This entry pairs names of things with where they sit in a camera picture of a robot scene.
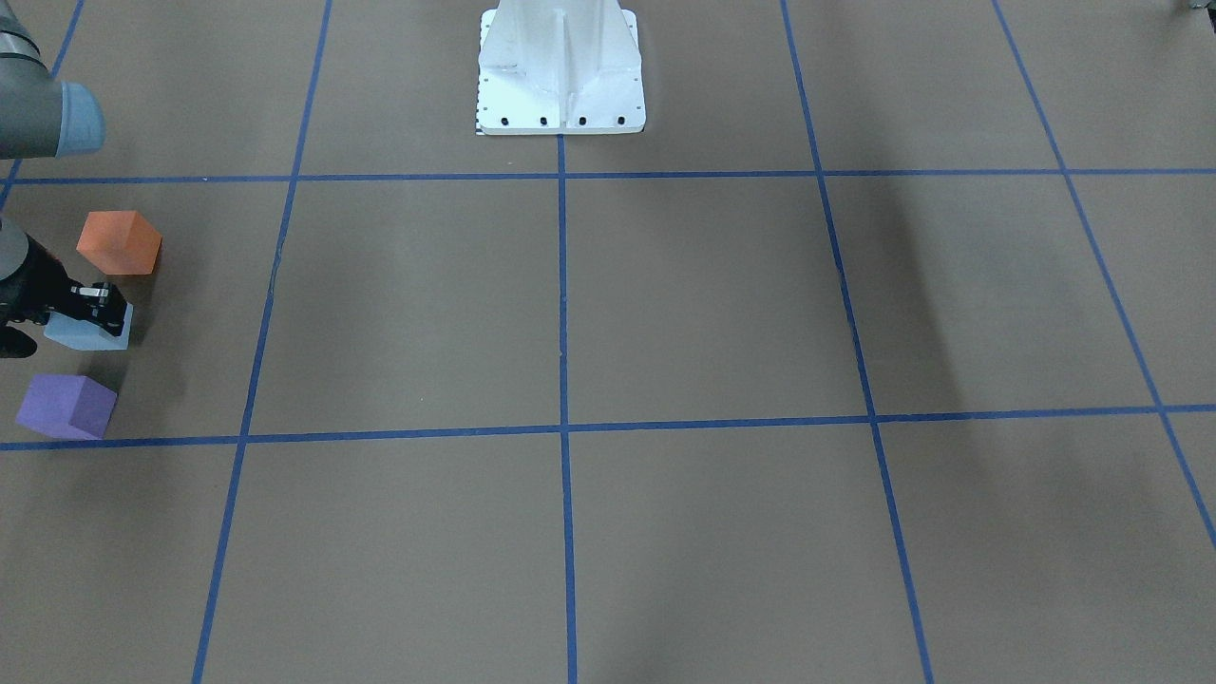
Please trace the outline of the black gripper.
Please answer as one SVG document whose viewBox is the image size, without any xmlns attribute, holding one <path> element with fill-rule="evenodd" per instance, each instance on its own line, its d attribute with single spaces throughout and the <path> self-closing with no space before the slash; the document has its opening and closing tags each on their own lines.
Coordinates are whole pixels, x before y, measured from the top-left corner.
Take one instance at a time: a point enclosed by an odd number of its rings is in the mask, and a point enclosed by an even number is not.
<svg viewBox="0 0 1216 684">
<path fill-rule="evenodd" d="M 75 320 L 92 324 L 109 336 L 125 333 L 126 298 L 117 284 L 83 285 L 34 239 L 21 239 L 19 246 L 11 256 L 2 256 L 1 358 L 34 355 L 36 342 L 11 324 L 45 325 L 51 312 L 72 314 Z"/>
</svg>

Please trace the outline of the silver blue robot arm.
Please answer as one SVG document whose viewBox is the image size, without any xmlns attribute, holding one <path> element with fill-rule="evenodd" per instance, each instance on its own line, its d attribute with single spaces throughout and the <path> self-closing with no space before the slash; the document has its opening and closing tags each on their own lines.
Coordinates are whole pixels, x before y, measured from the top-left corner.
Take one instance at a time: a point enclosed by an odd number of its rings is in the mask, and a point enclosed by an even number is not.
<svg viewBox="0 0 1216 684">
<path fill-rule="evenodd" d="M 1 4 L 1 156 L 5 161 L 60 159 L 105 144 L 105 114 L 88 86 L 58 82 L 36 40 L 9 1 Z M 75 351 L 125 351 L 133 307 L 109 282 L 81 284 L 62 260 L 11 219 L 1 231 L 1 354 L 23 359 L 36 341 L 22 323 L 56 324 L 55 337 Z"/>
</svg>

